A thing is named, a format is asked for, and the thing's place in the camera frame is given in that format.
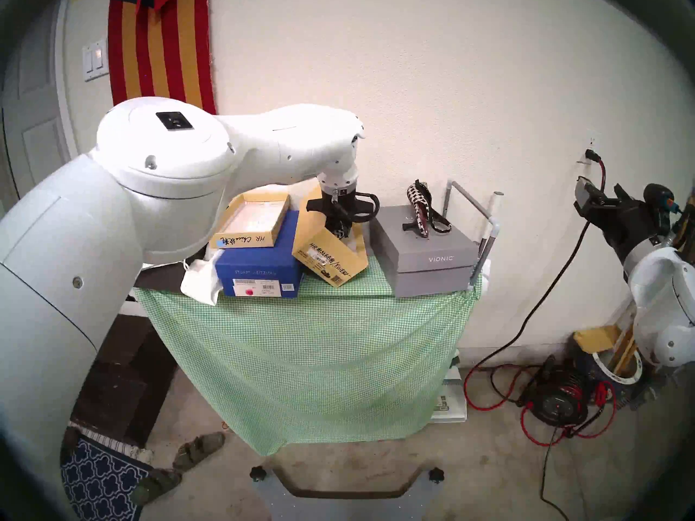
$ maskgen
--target black knob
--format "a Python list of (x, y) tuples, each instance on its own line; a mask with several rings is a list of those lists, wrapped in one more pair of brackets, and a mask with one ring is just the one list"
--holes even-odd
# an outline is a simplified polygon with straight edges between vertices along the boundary
[(249, 476), (251, 476), (253, 481), (263, 481), (266, 479), (267, 474), (268, 473), (263, 469), (263, 467), (253, 467), (249, 473)]
[(444, 471), (435, 467), (429, 472), (429, 481), (433, 481), (436, 484), (444, 481)]

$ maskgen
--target red and yellow striped flag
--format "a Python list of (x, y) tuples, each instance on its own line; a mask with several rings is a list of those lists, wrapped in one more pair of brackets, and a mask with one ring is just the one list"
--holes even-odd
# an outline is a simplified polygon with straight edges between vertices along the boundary
[(110, 0), (108, 62), (114, 105), (157, 96), (216, 113), (208, 0)]

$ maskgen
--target blue shoe box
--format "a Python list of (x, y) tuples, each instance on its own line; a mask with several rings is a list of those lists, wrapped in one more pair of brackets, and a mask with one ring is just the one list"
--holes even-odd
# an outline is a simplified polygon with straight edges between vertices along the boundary
[(228, 248), (215, 265), (228, 297), (297, 297), (302, 264), (292, 256), (299, 211), (287, 211), (274, 247)]

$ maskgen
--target black and white checkered shoe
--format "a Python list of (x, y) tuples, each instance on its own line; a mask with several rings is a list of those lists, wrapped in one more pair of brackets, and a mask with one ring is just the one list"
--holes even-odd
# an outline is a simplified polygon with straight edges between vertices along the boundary
[(406, 189), (405, 194), (413, 206), (415, 220), (409, 224), (403, 224), (403, 231), (417, 228), (422, 237), (428, 238), (428, 222), (437, 233), (451, 231), (449, 221), (432, 208), (432, 194), (429, 193), (427, 183), (415, 181)]

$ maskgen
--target gray shoe box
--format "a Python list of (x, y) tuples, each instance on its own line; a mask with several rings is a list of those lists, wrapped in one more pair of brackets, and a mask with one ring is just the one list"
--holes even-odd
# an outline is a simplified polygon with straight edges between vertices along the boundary
[(478, 245), (461, 231), (429, 229), (429, 238), (403, 231), (413, 221), (410, 205), (381, 207), (370, 225), (370, 243), (396, 297), (467, 289), (478, 262)]

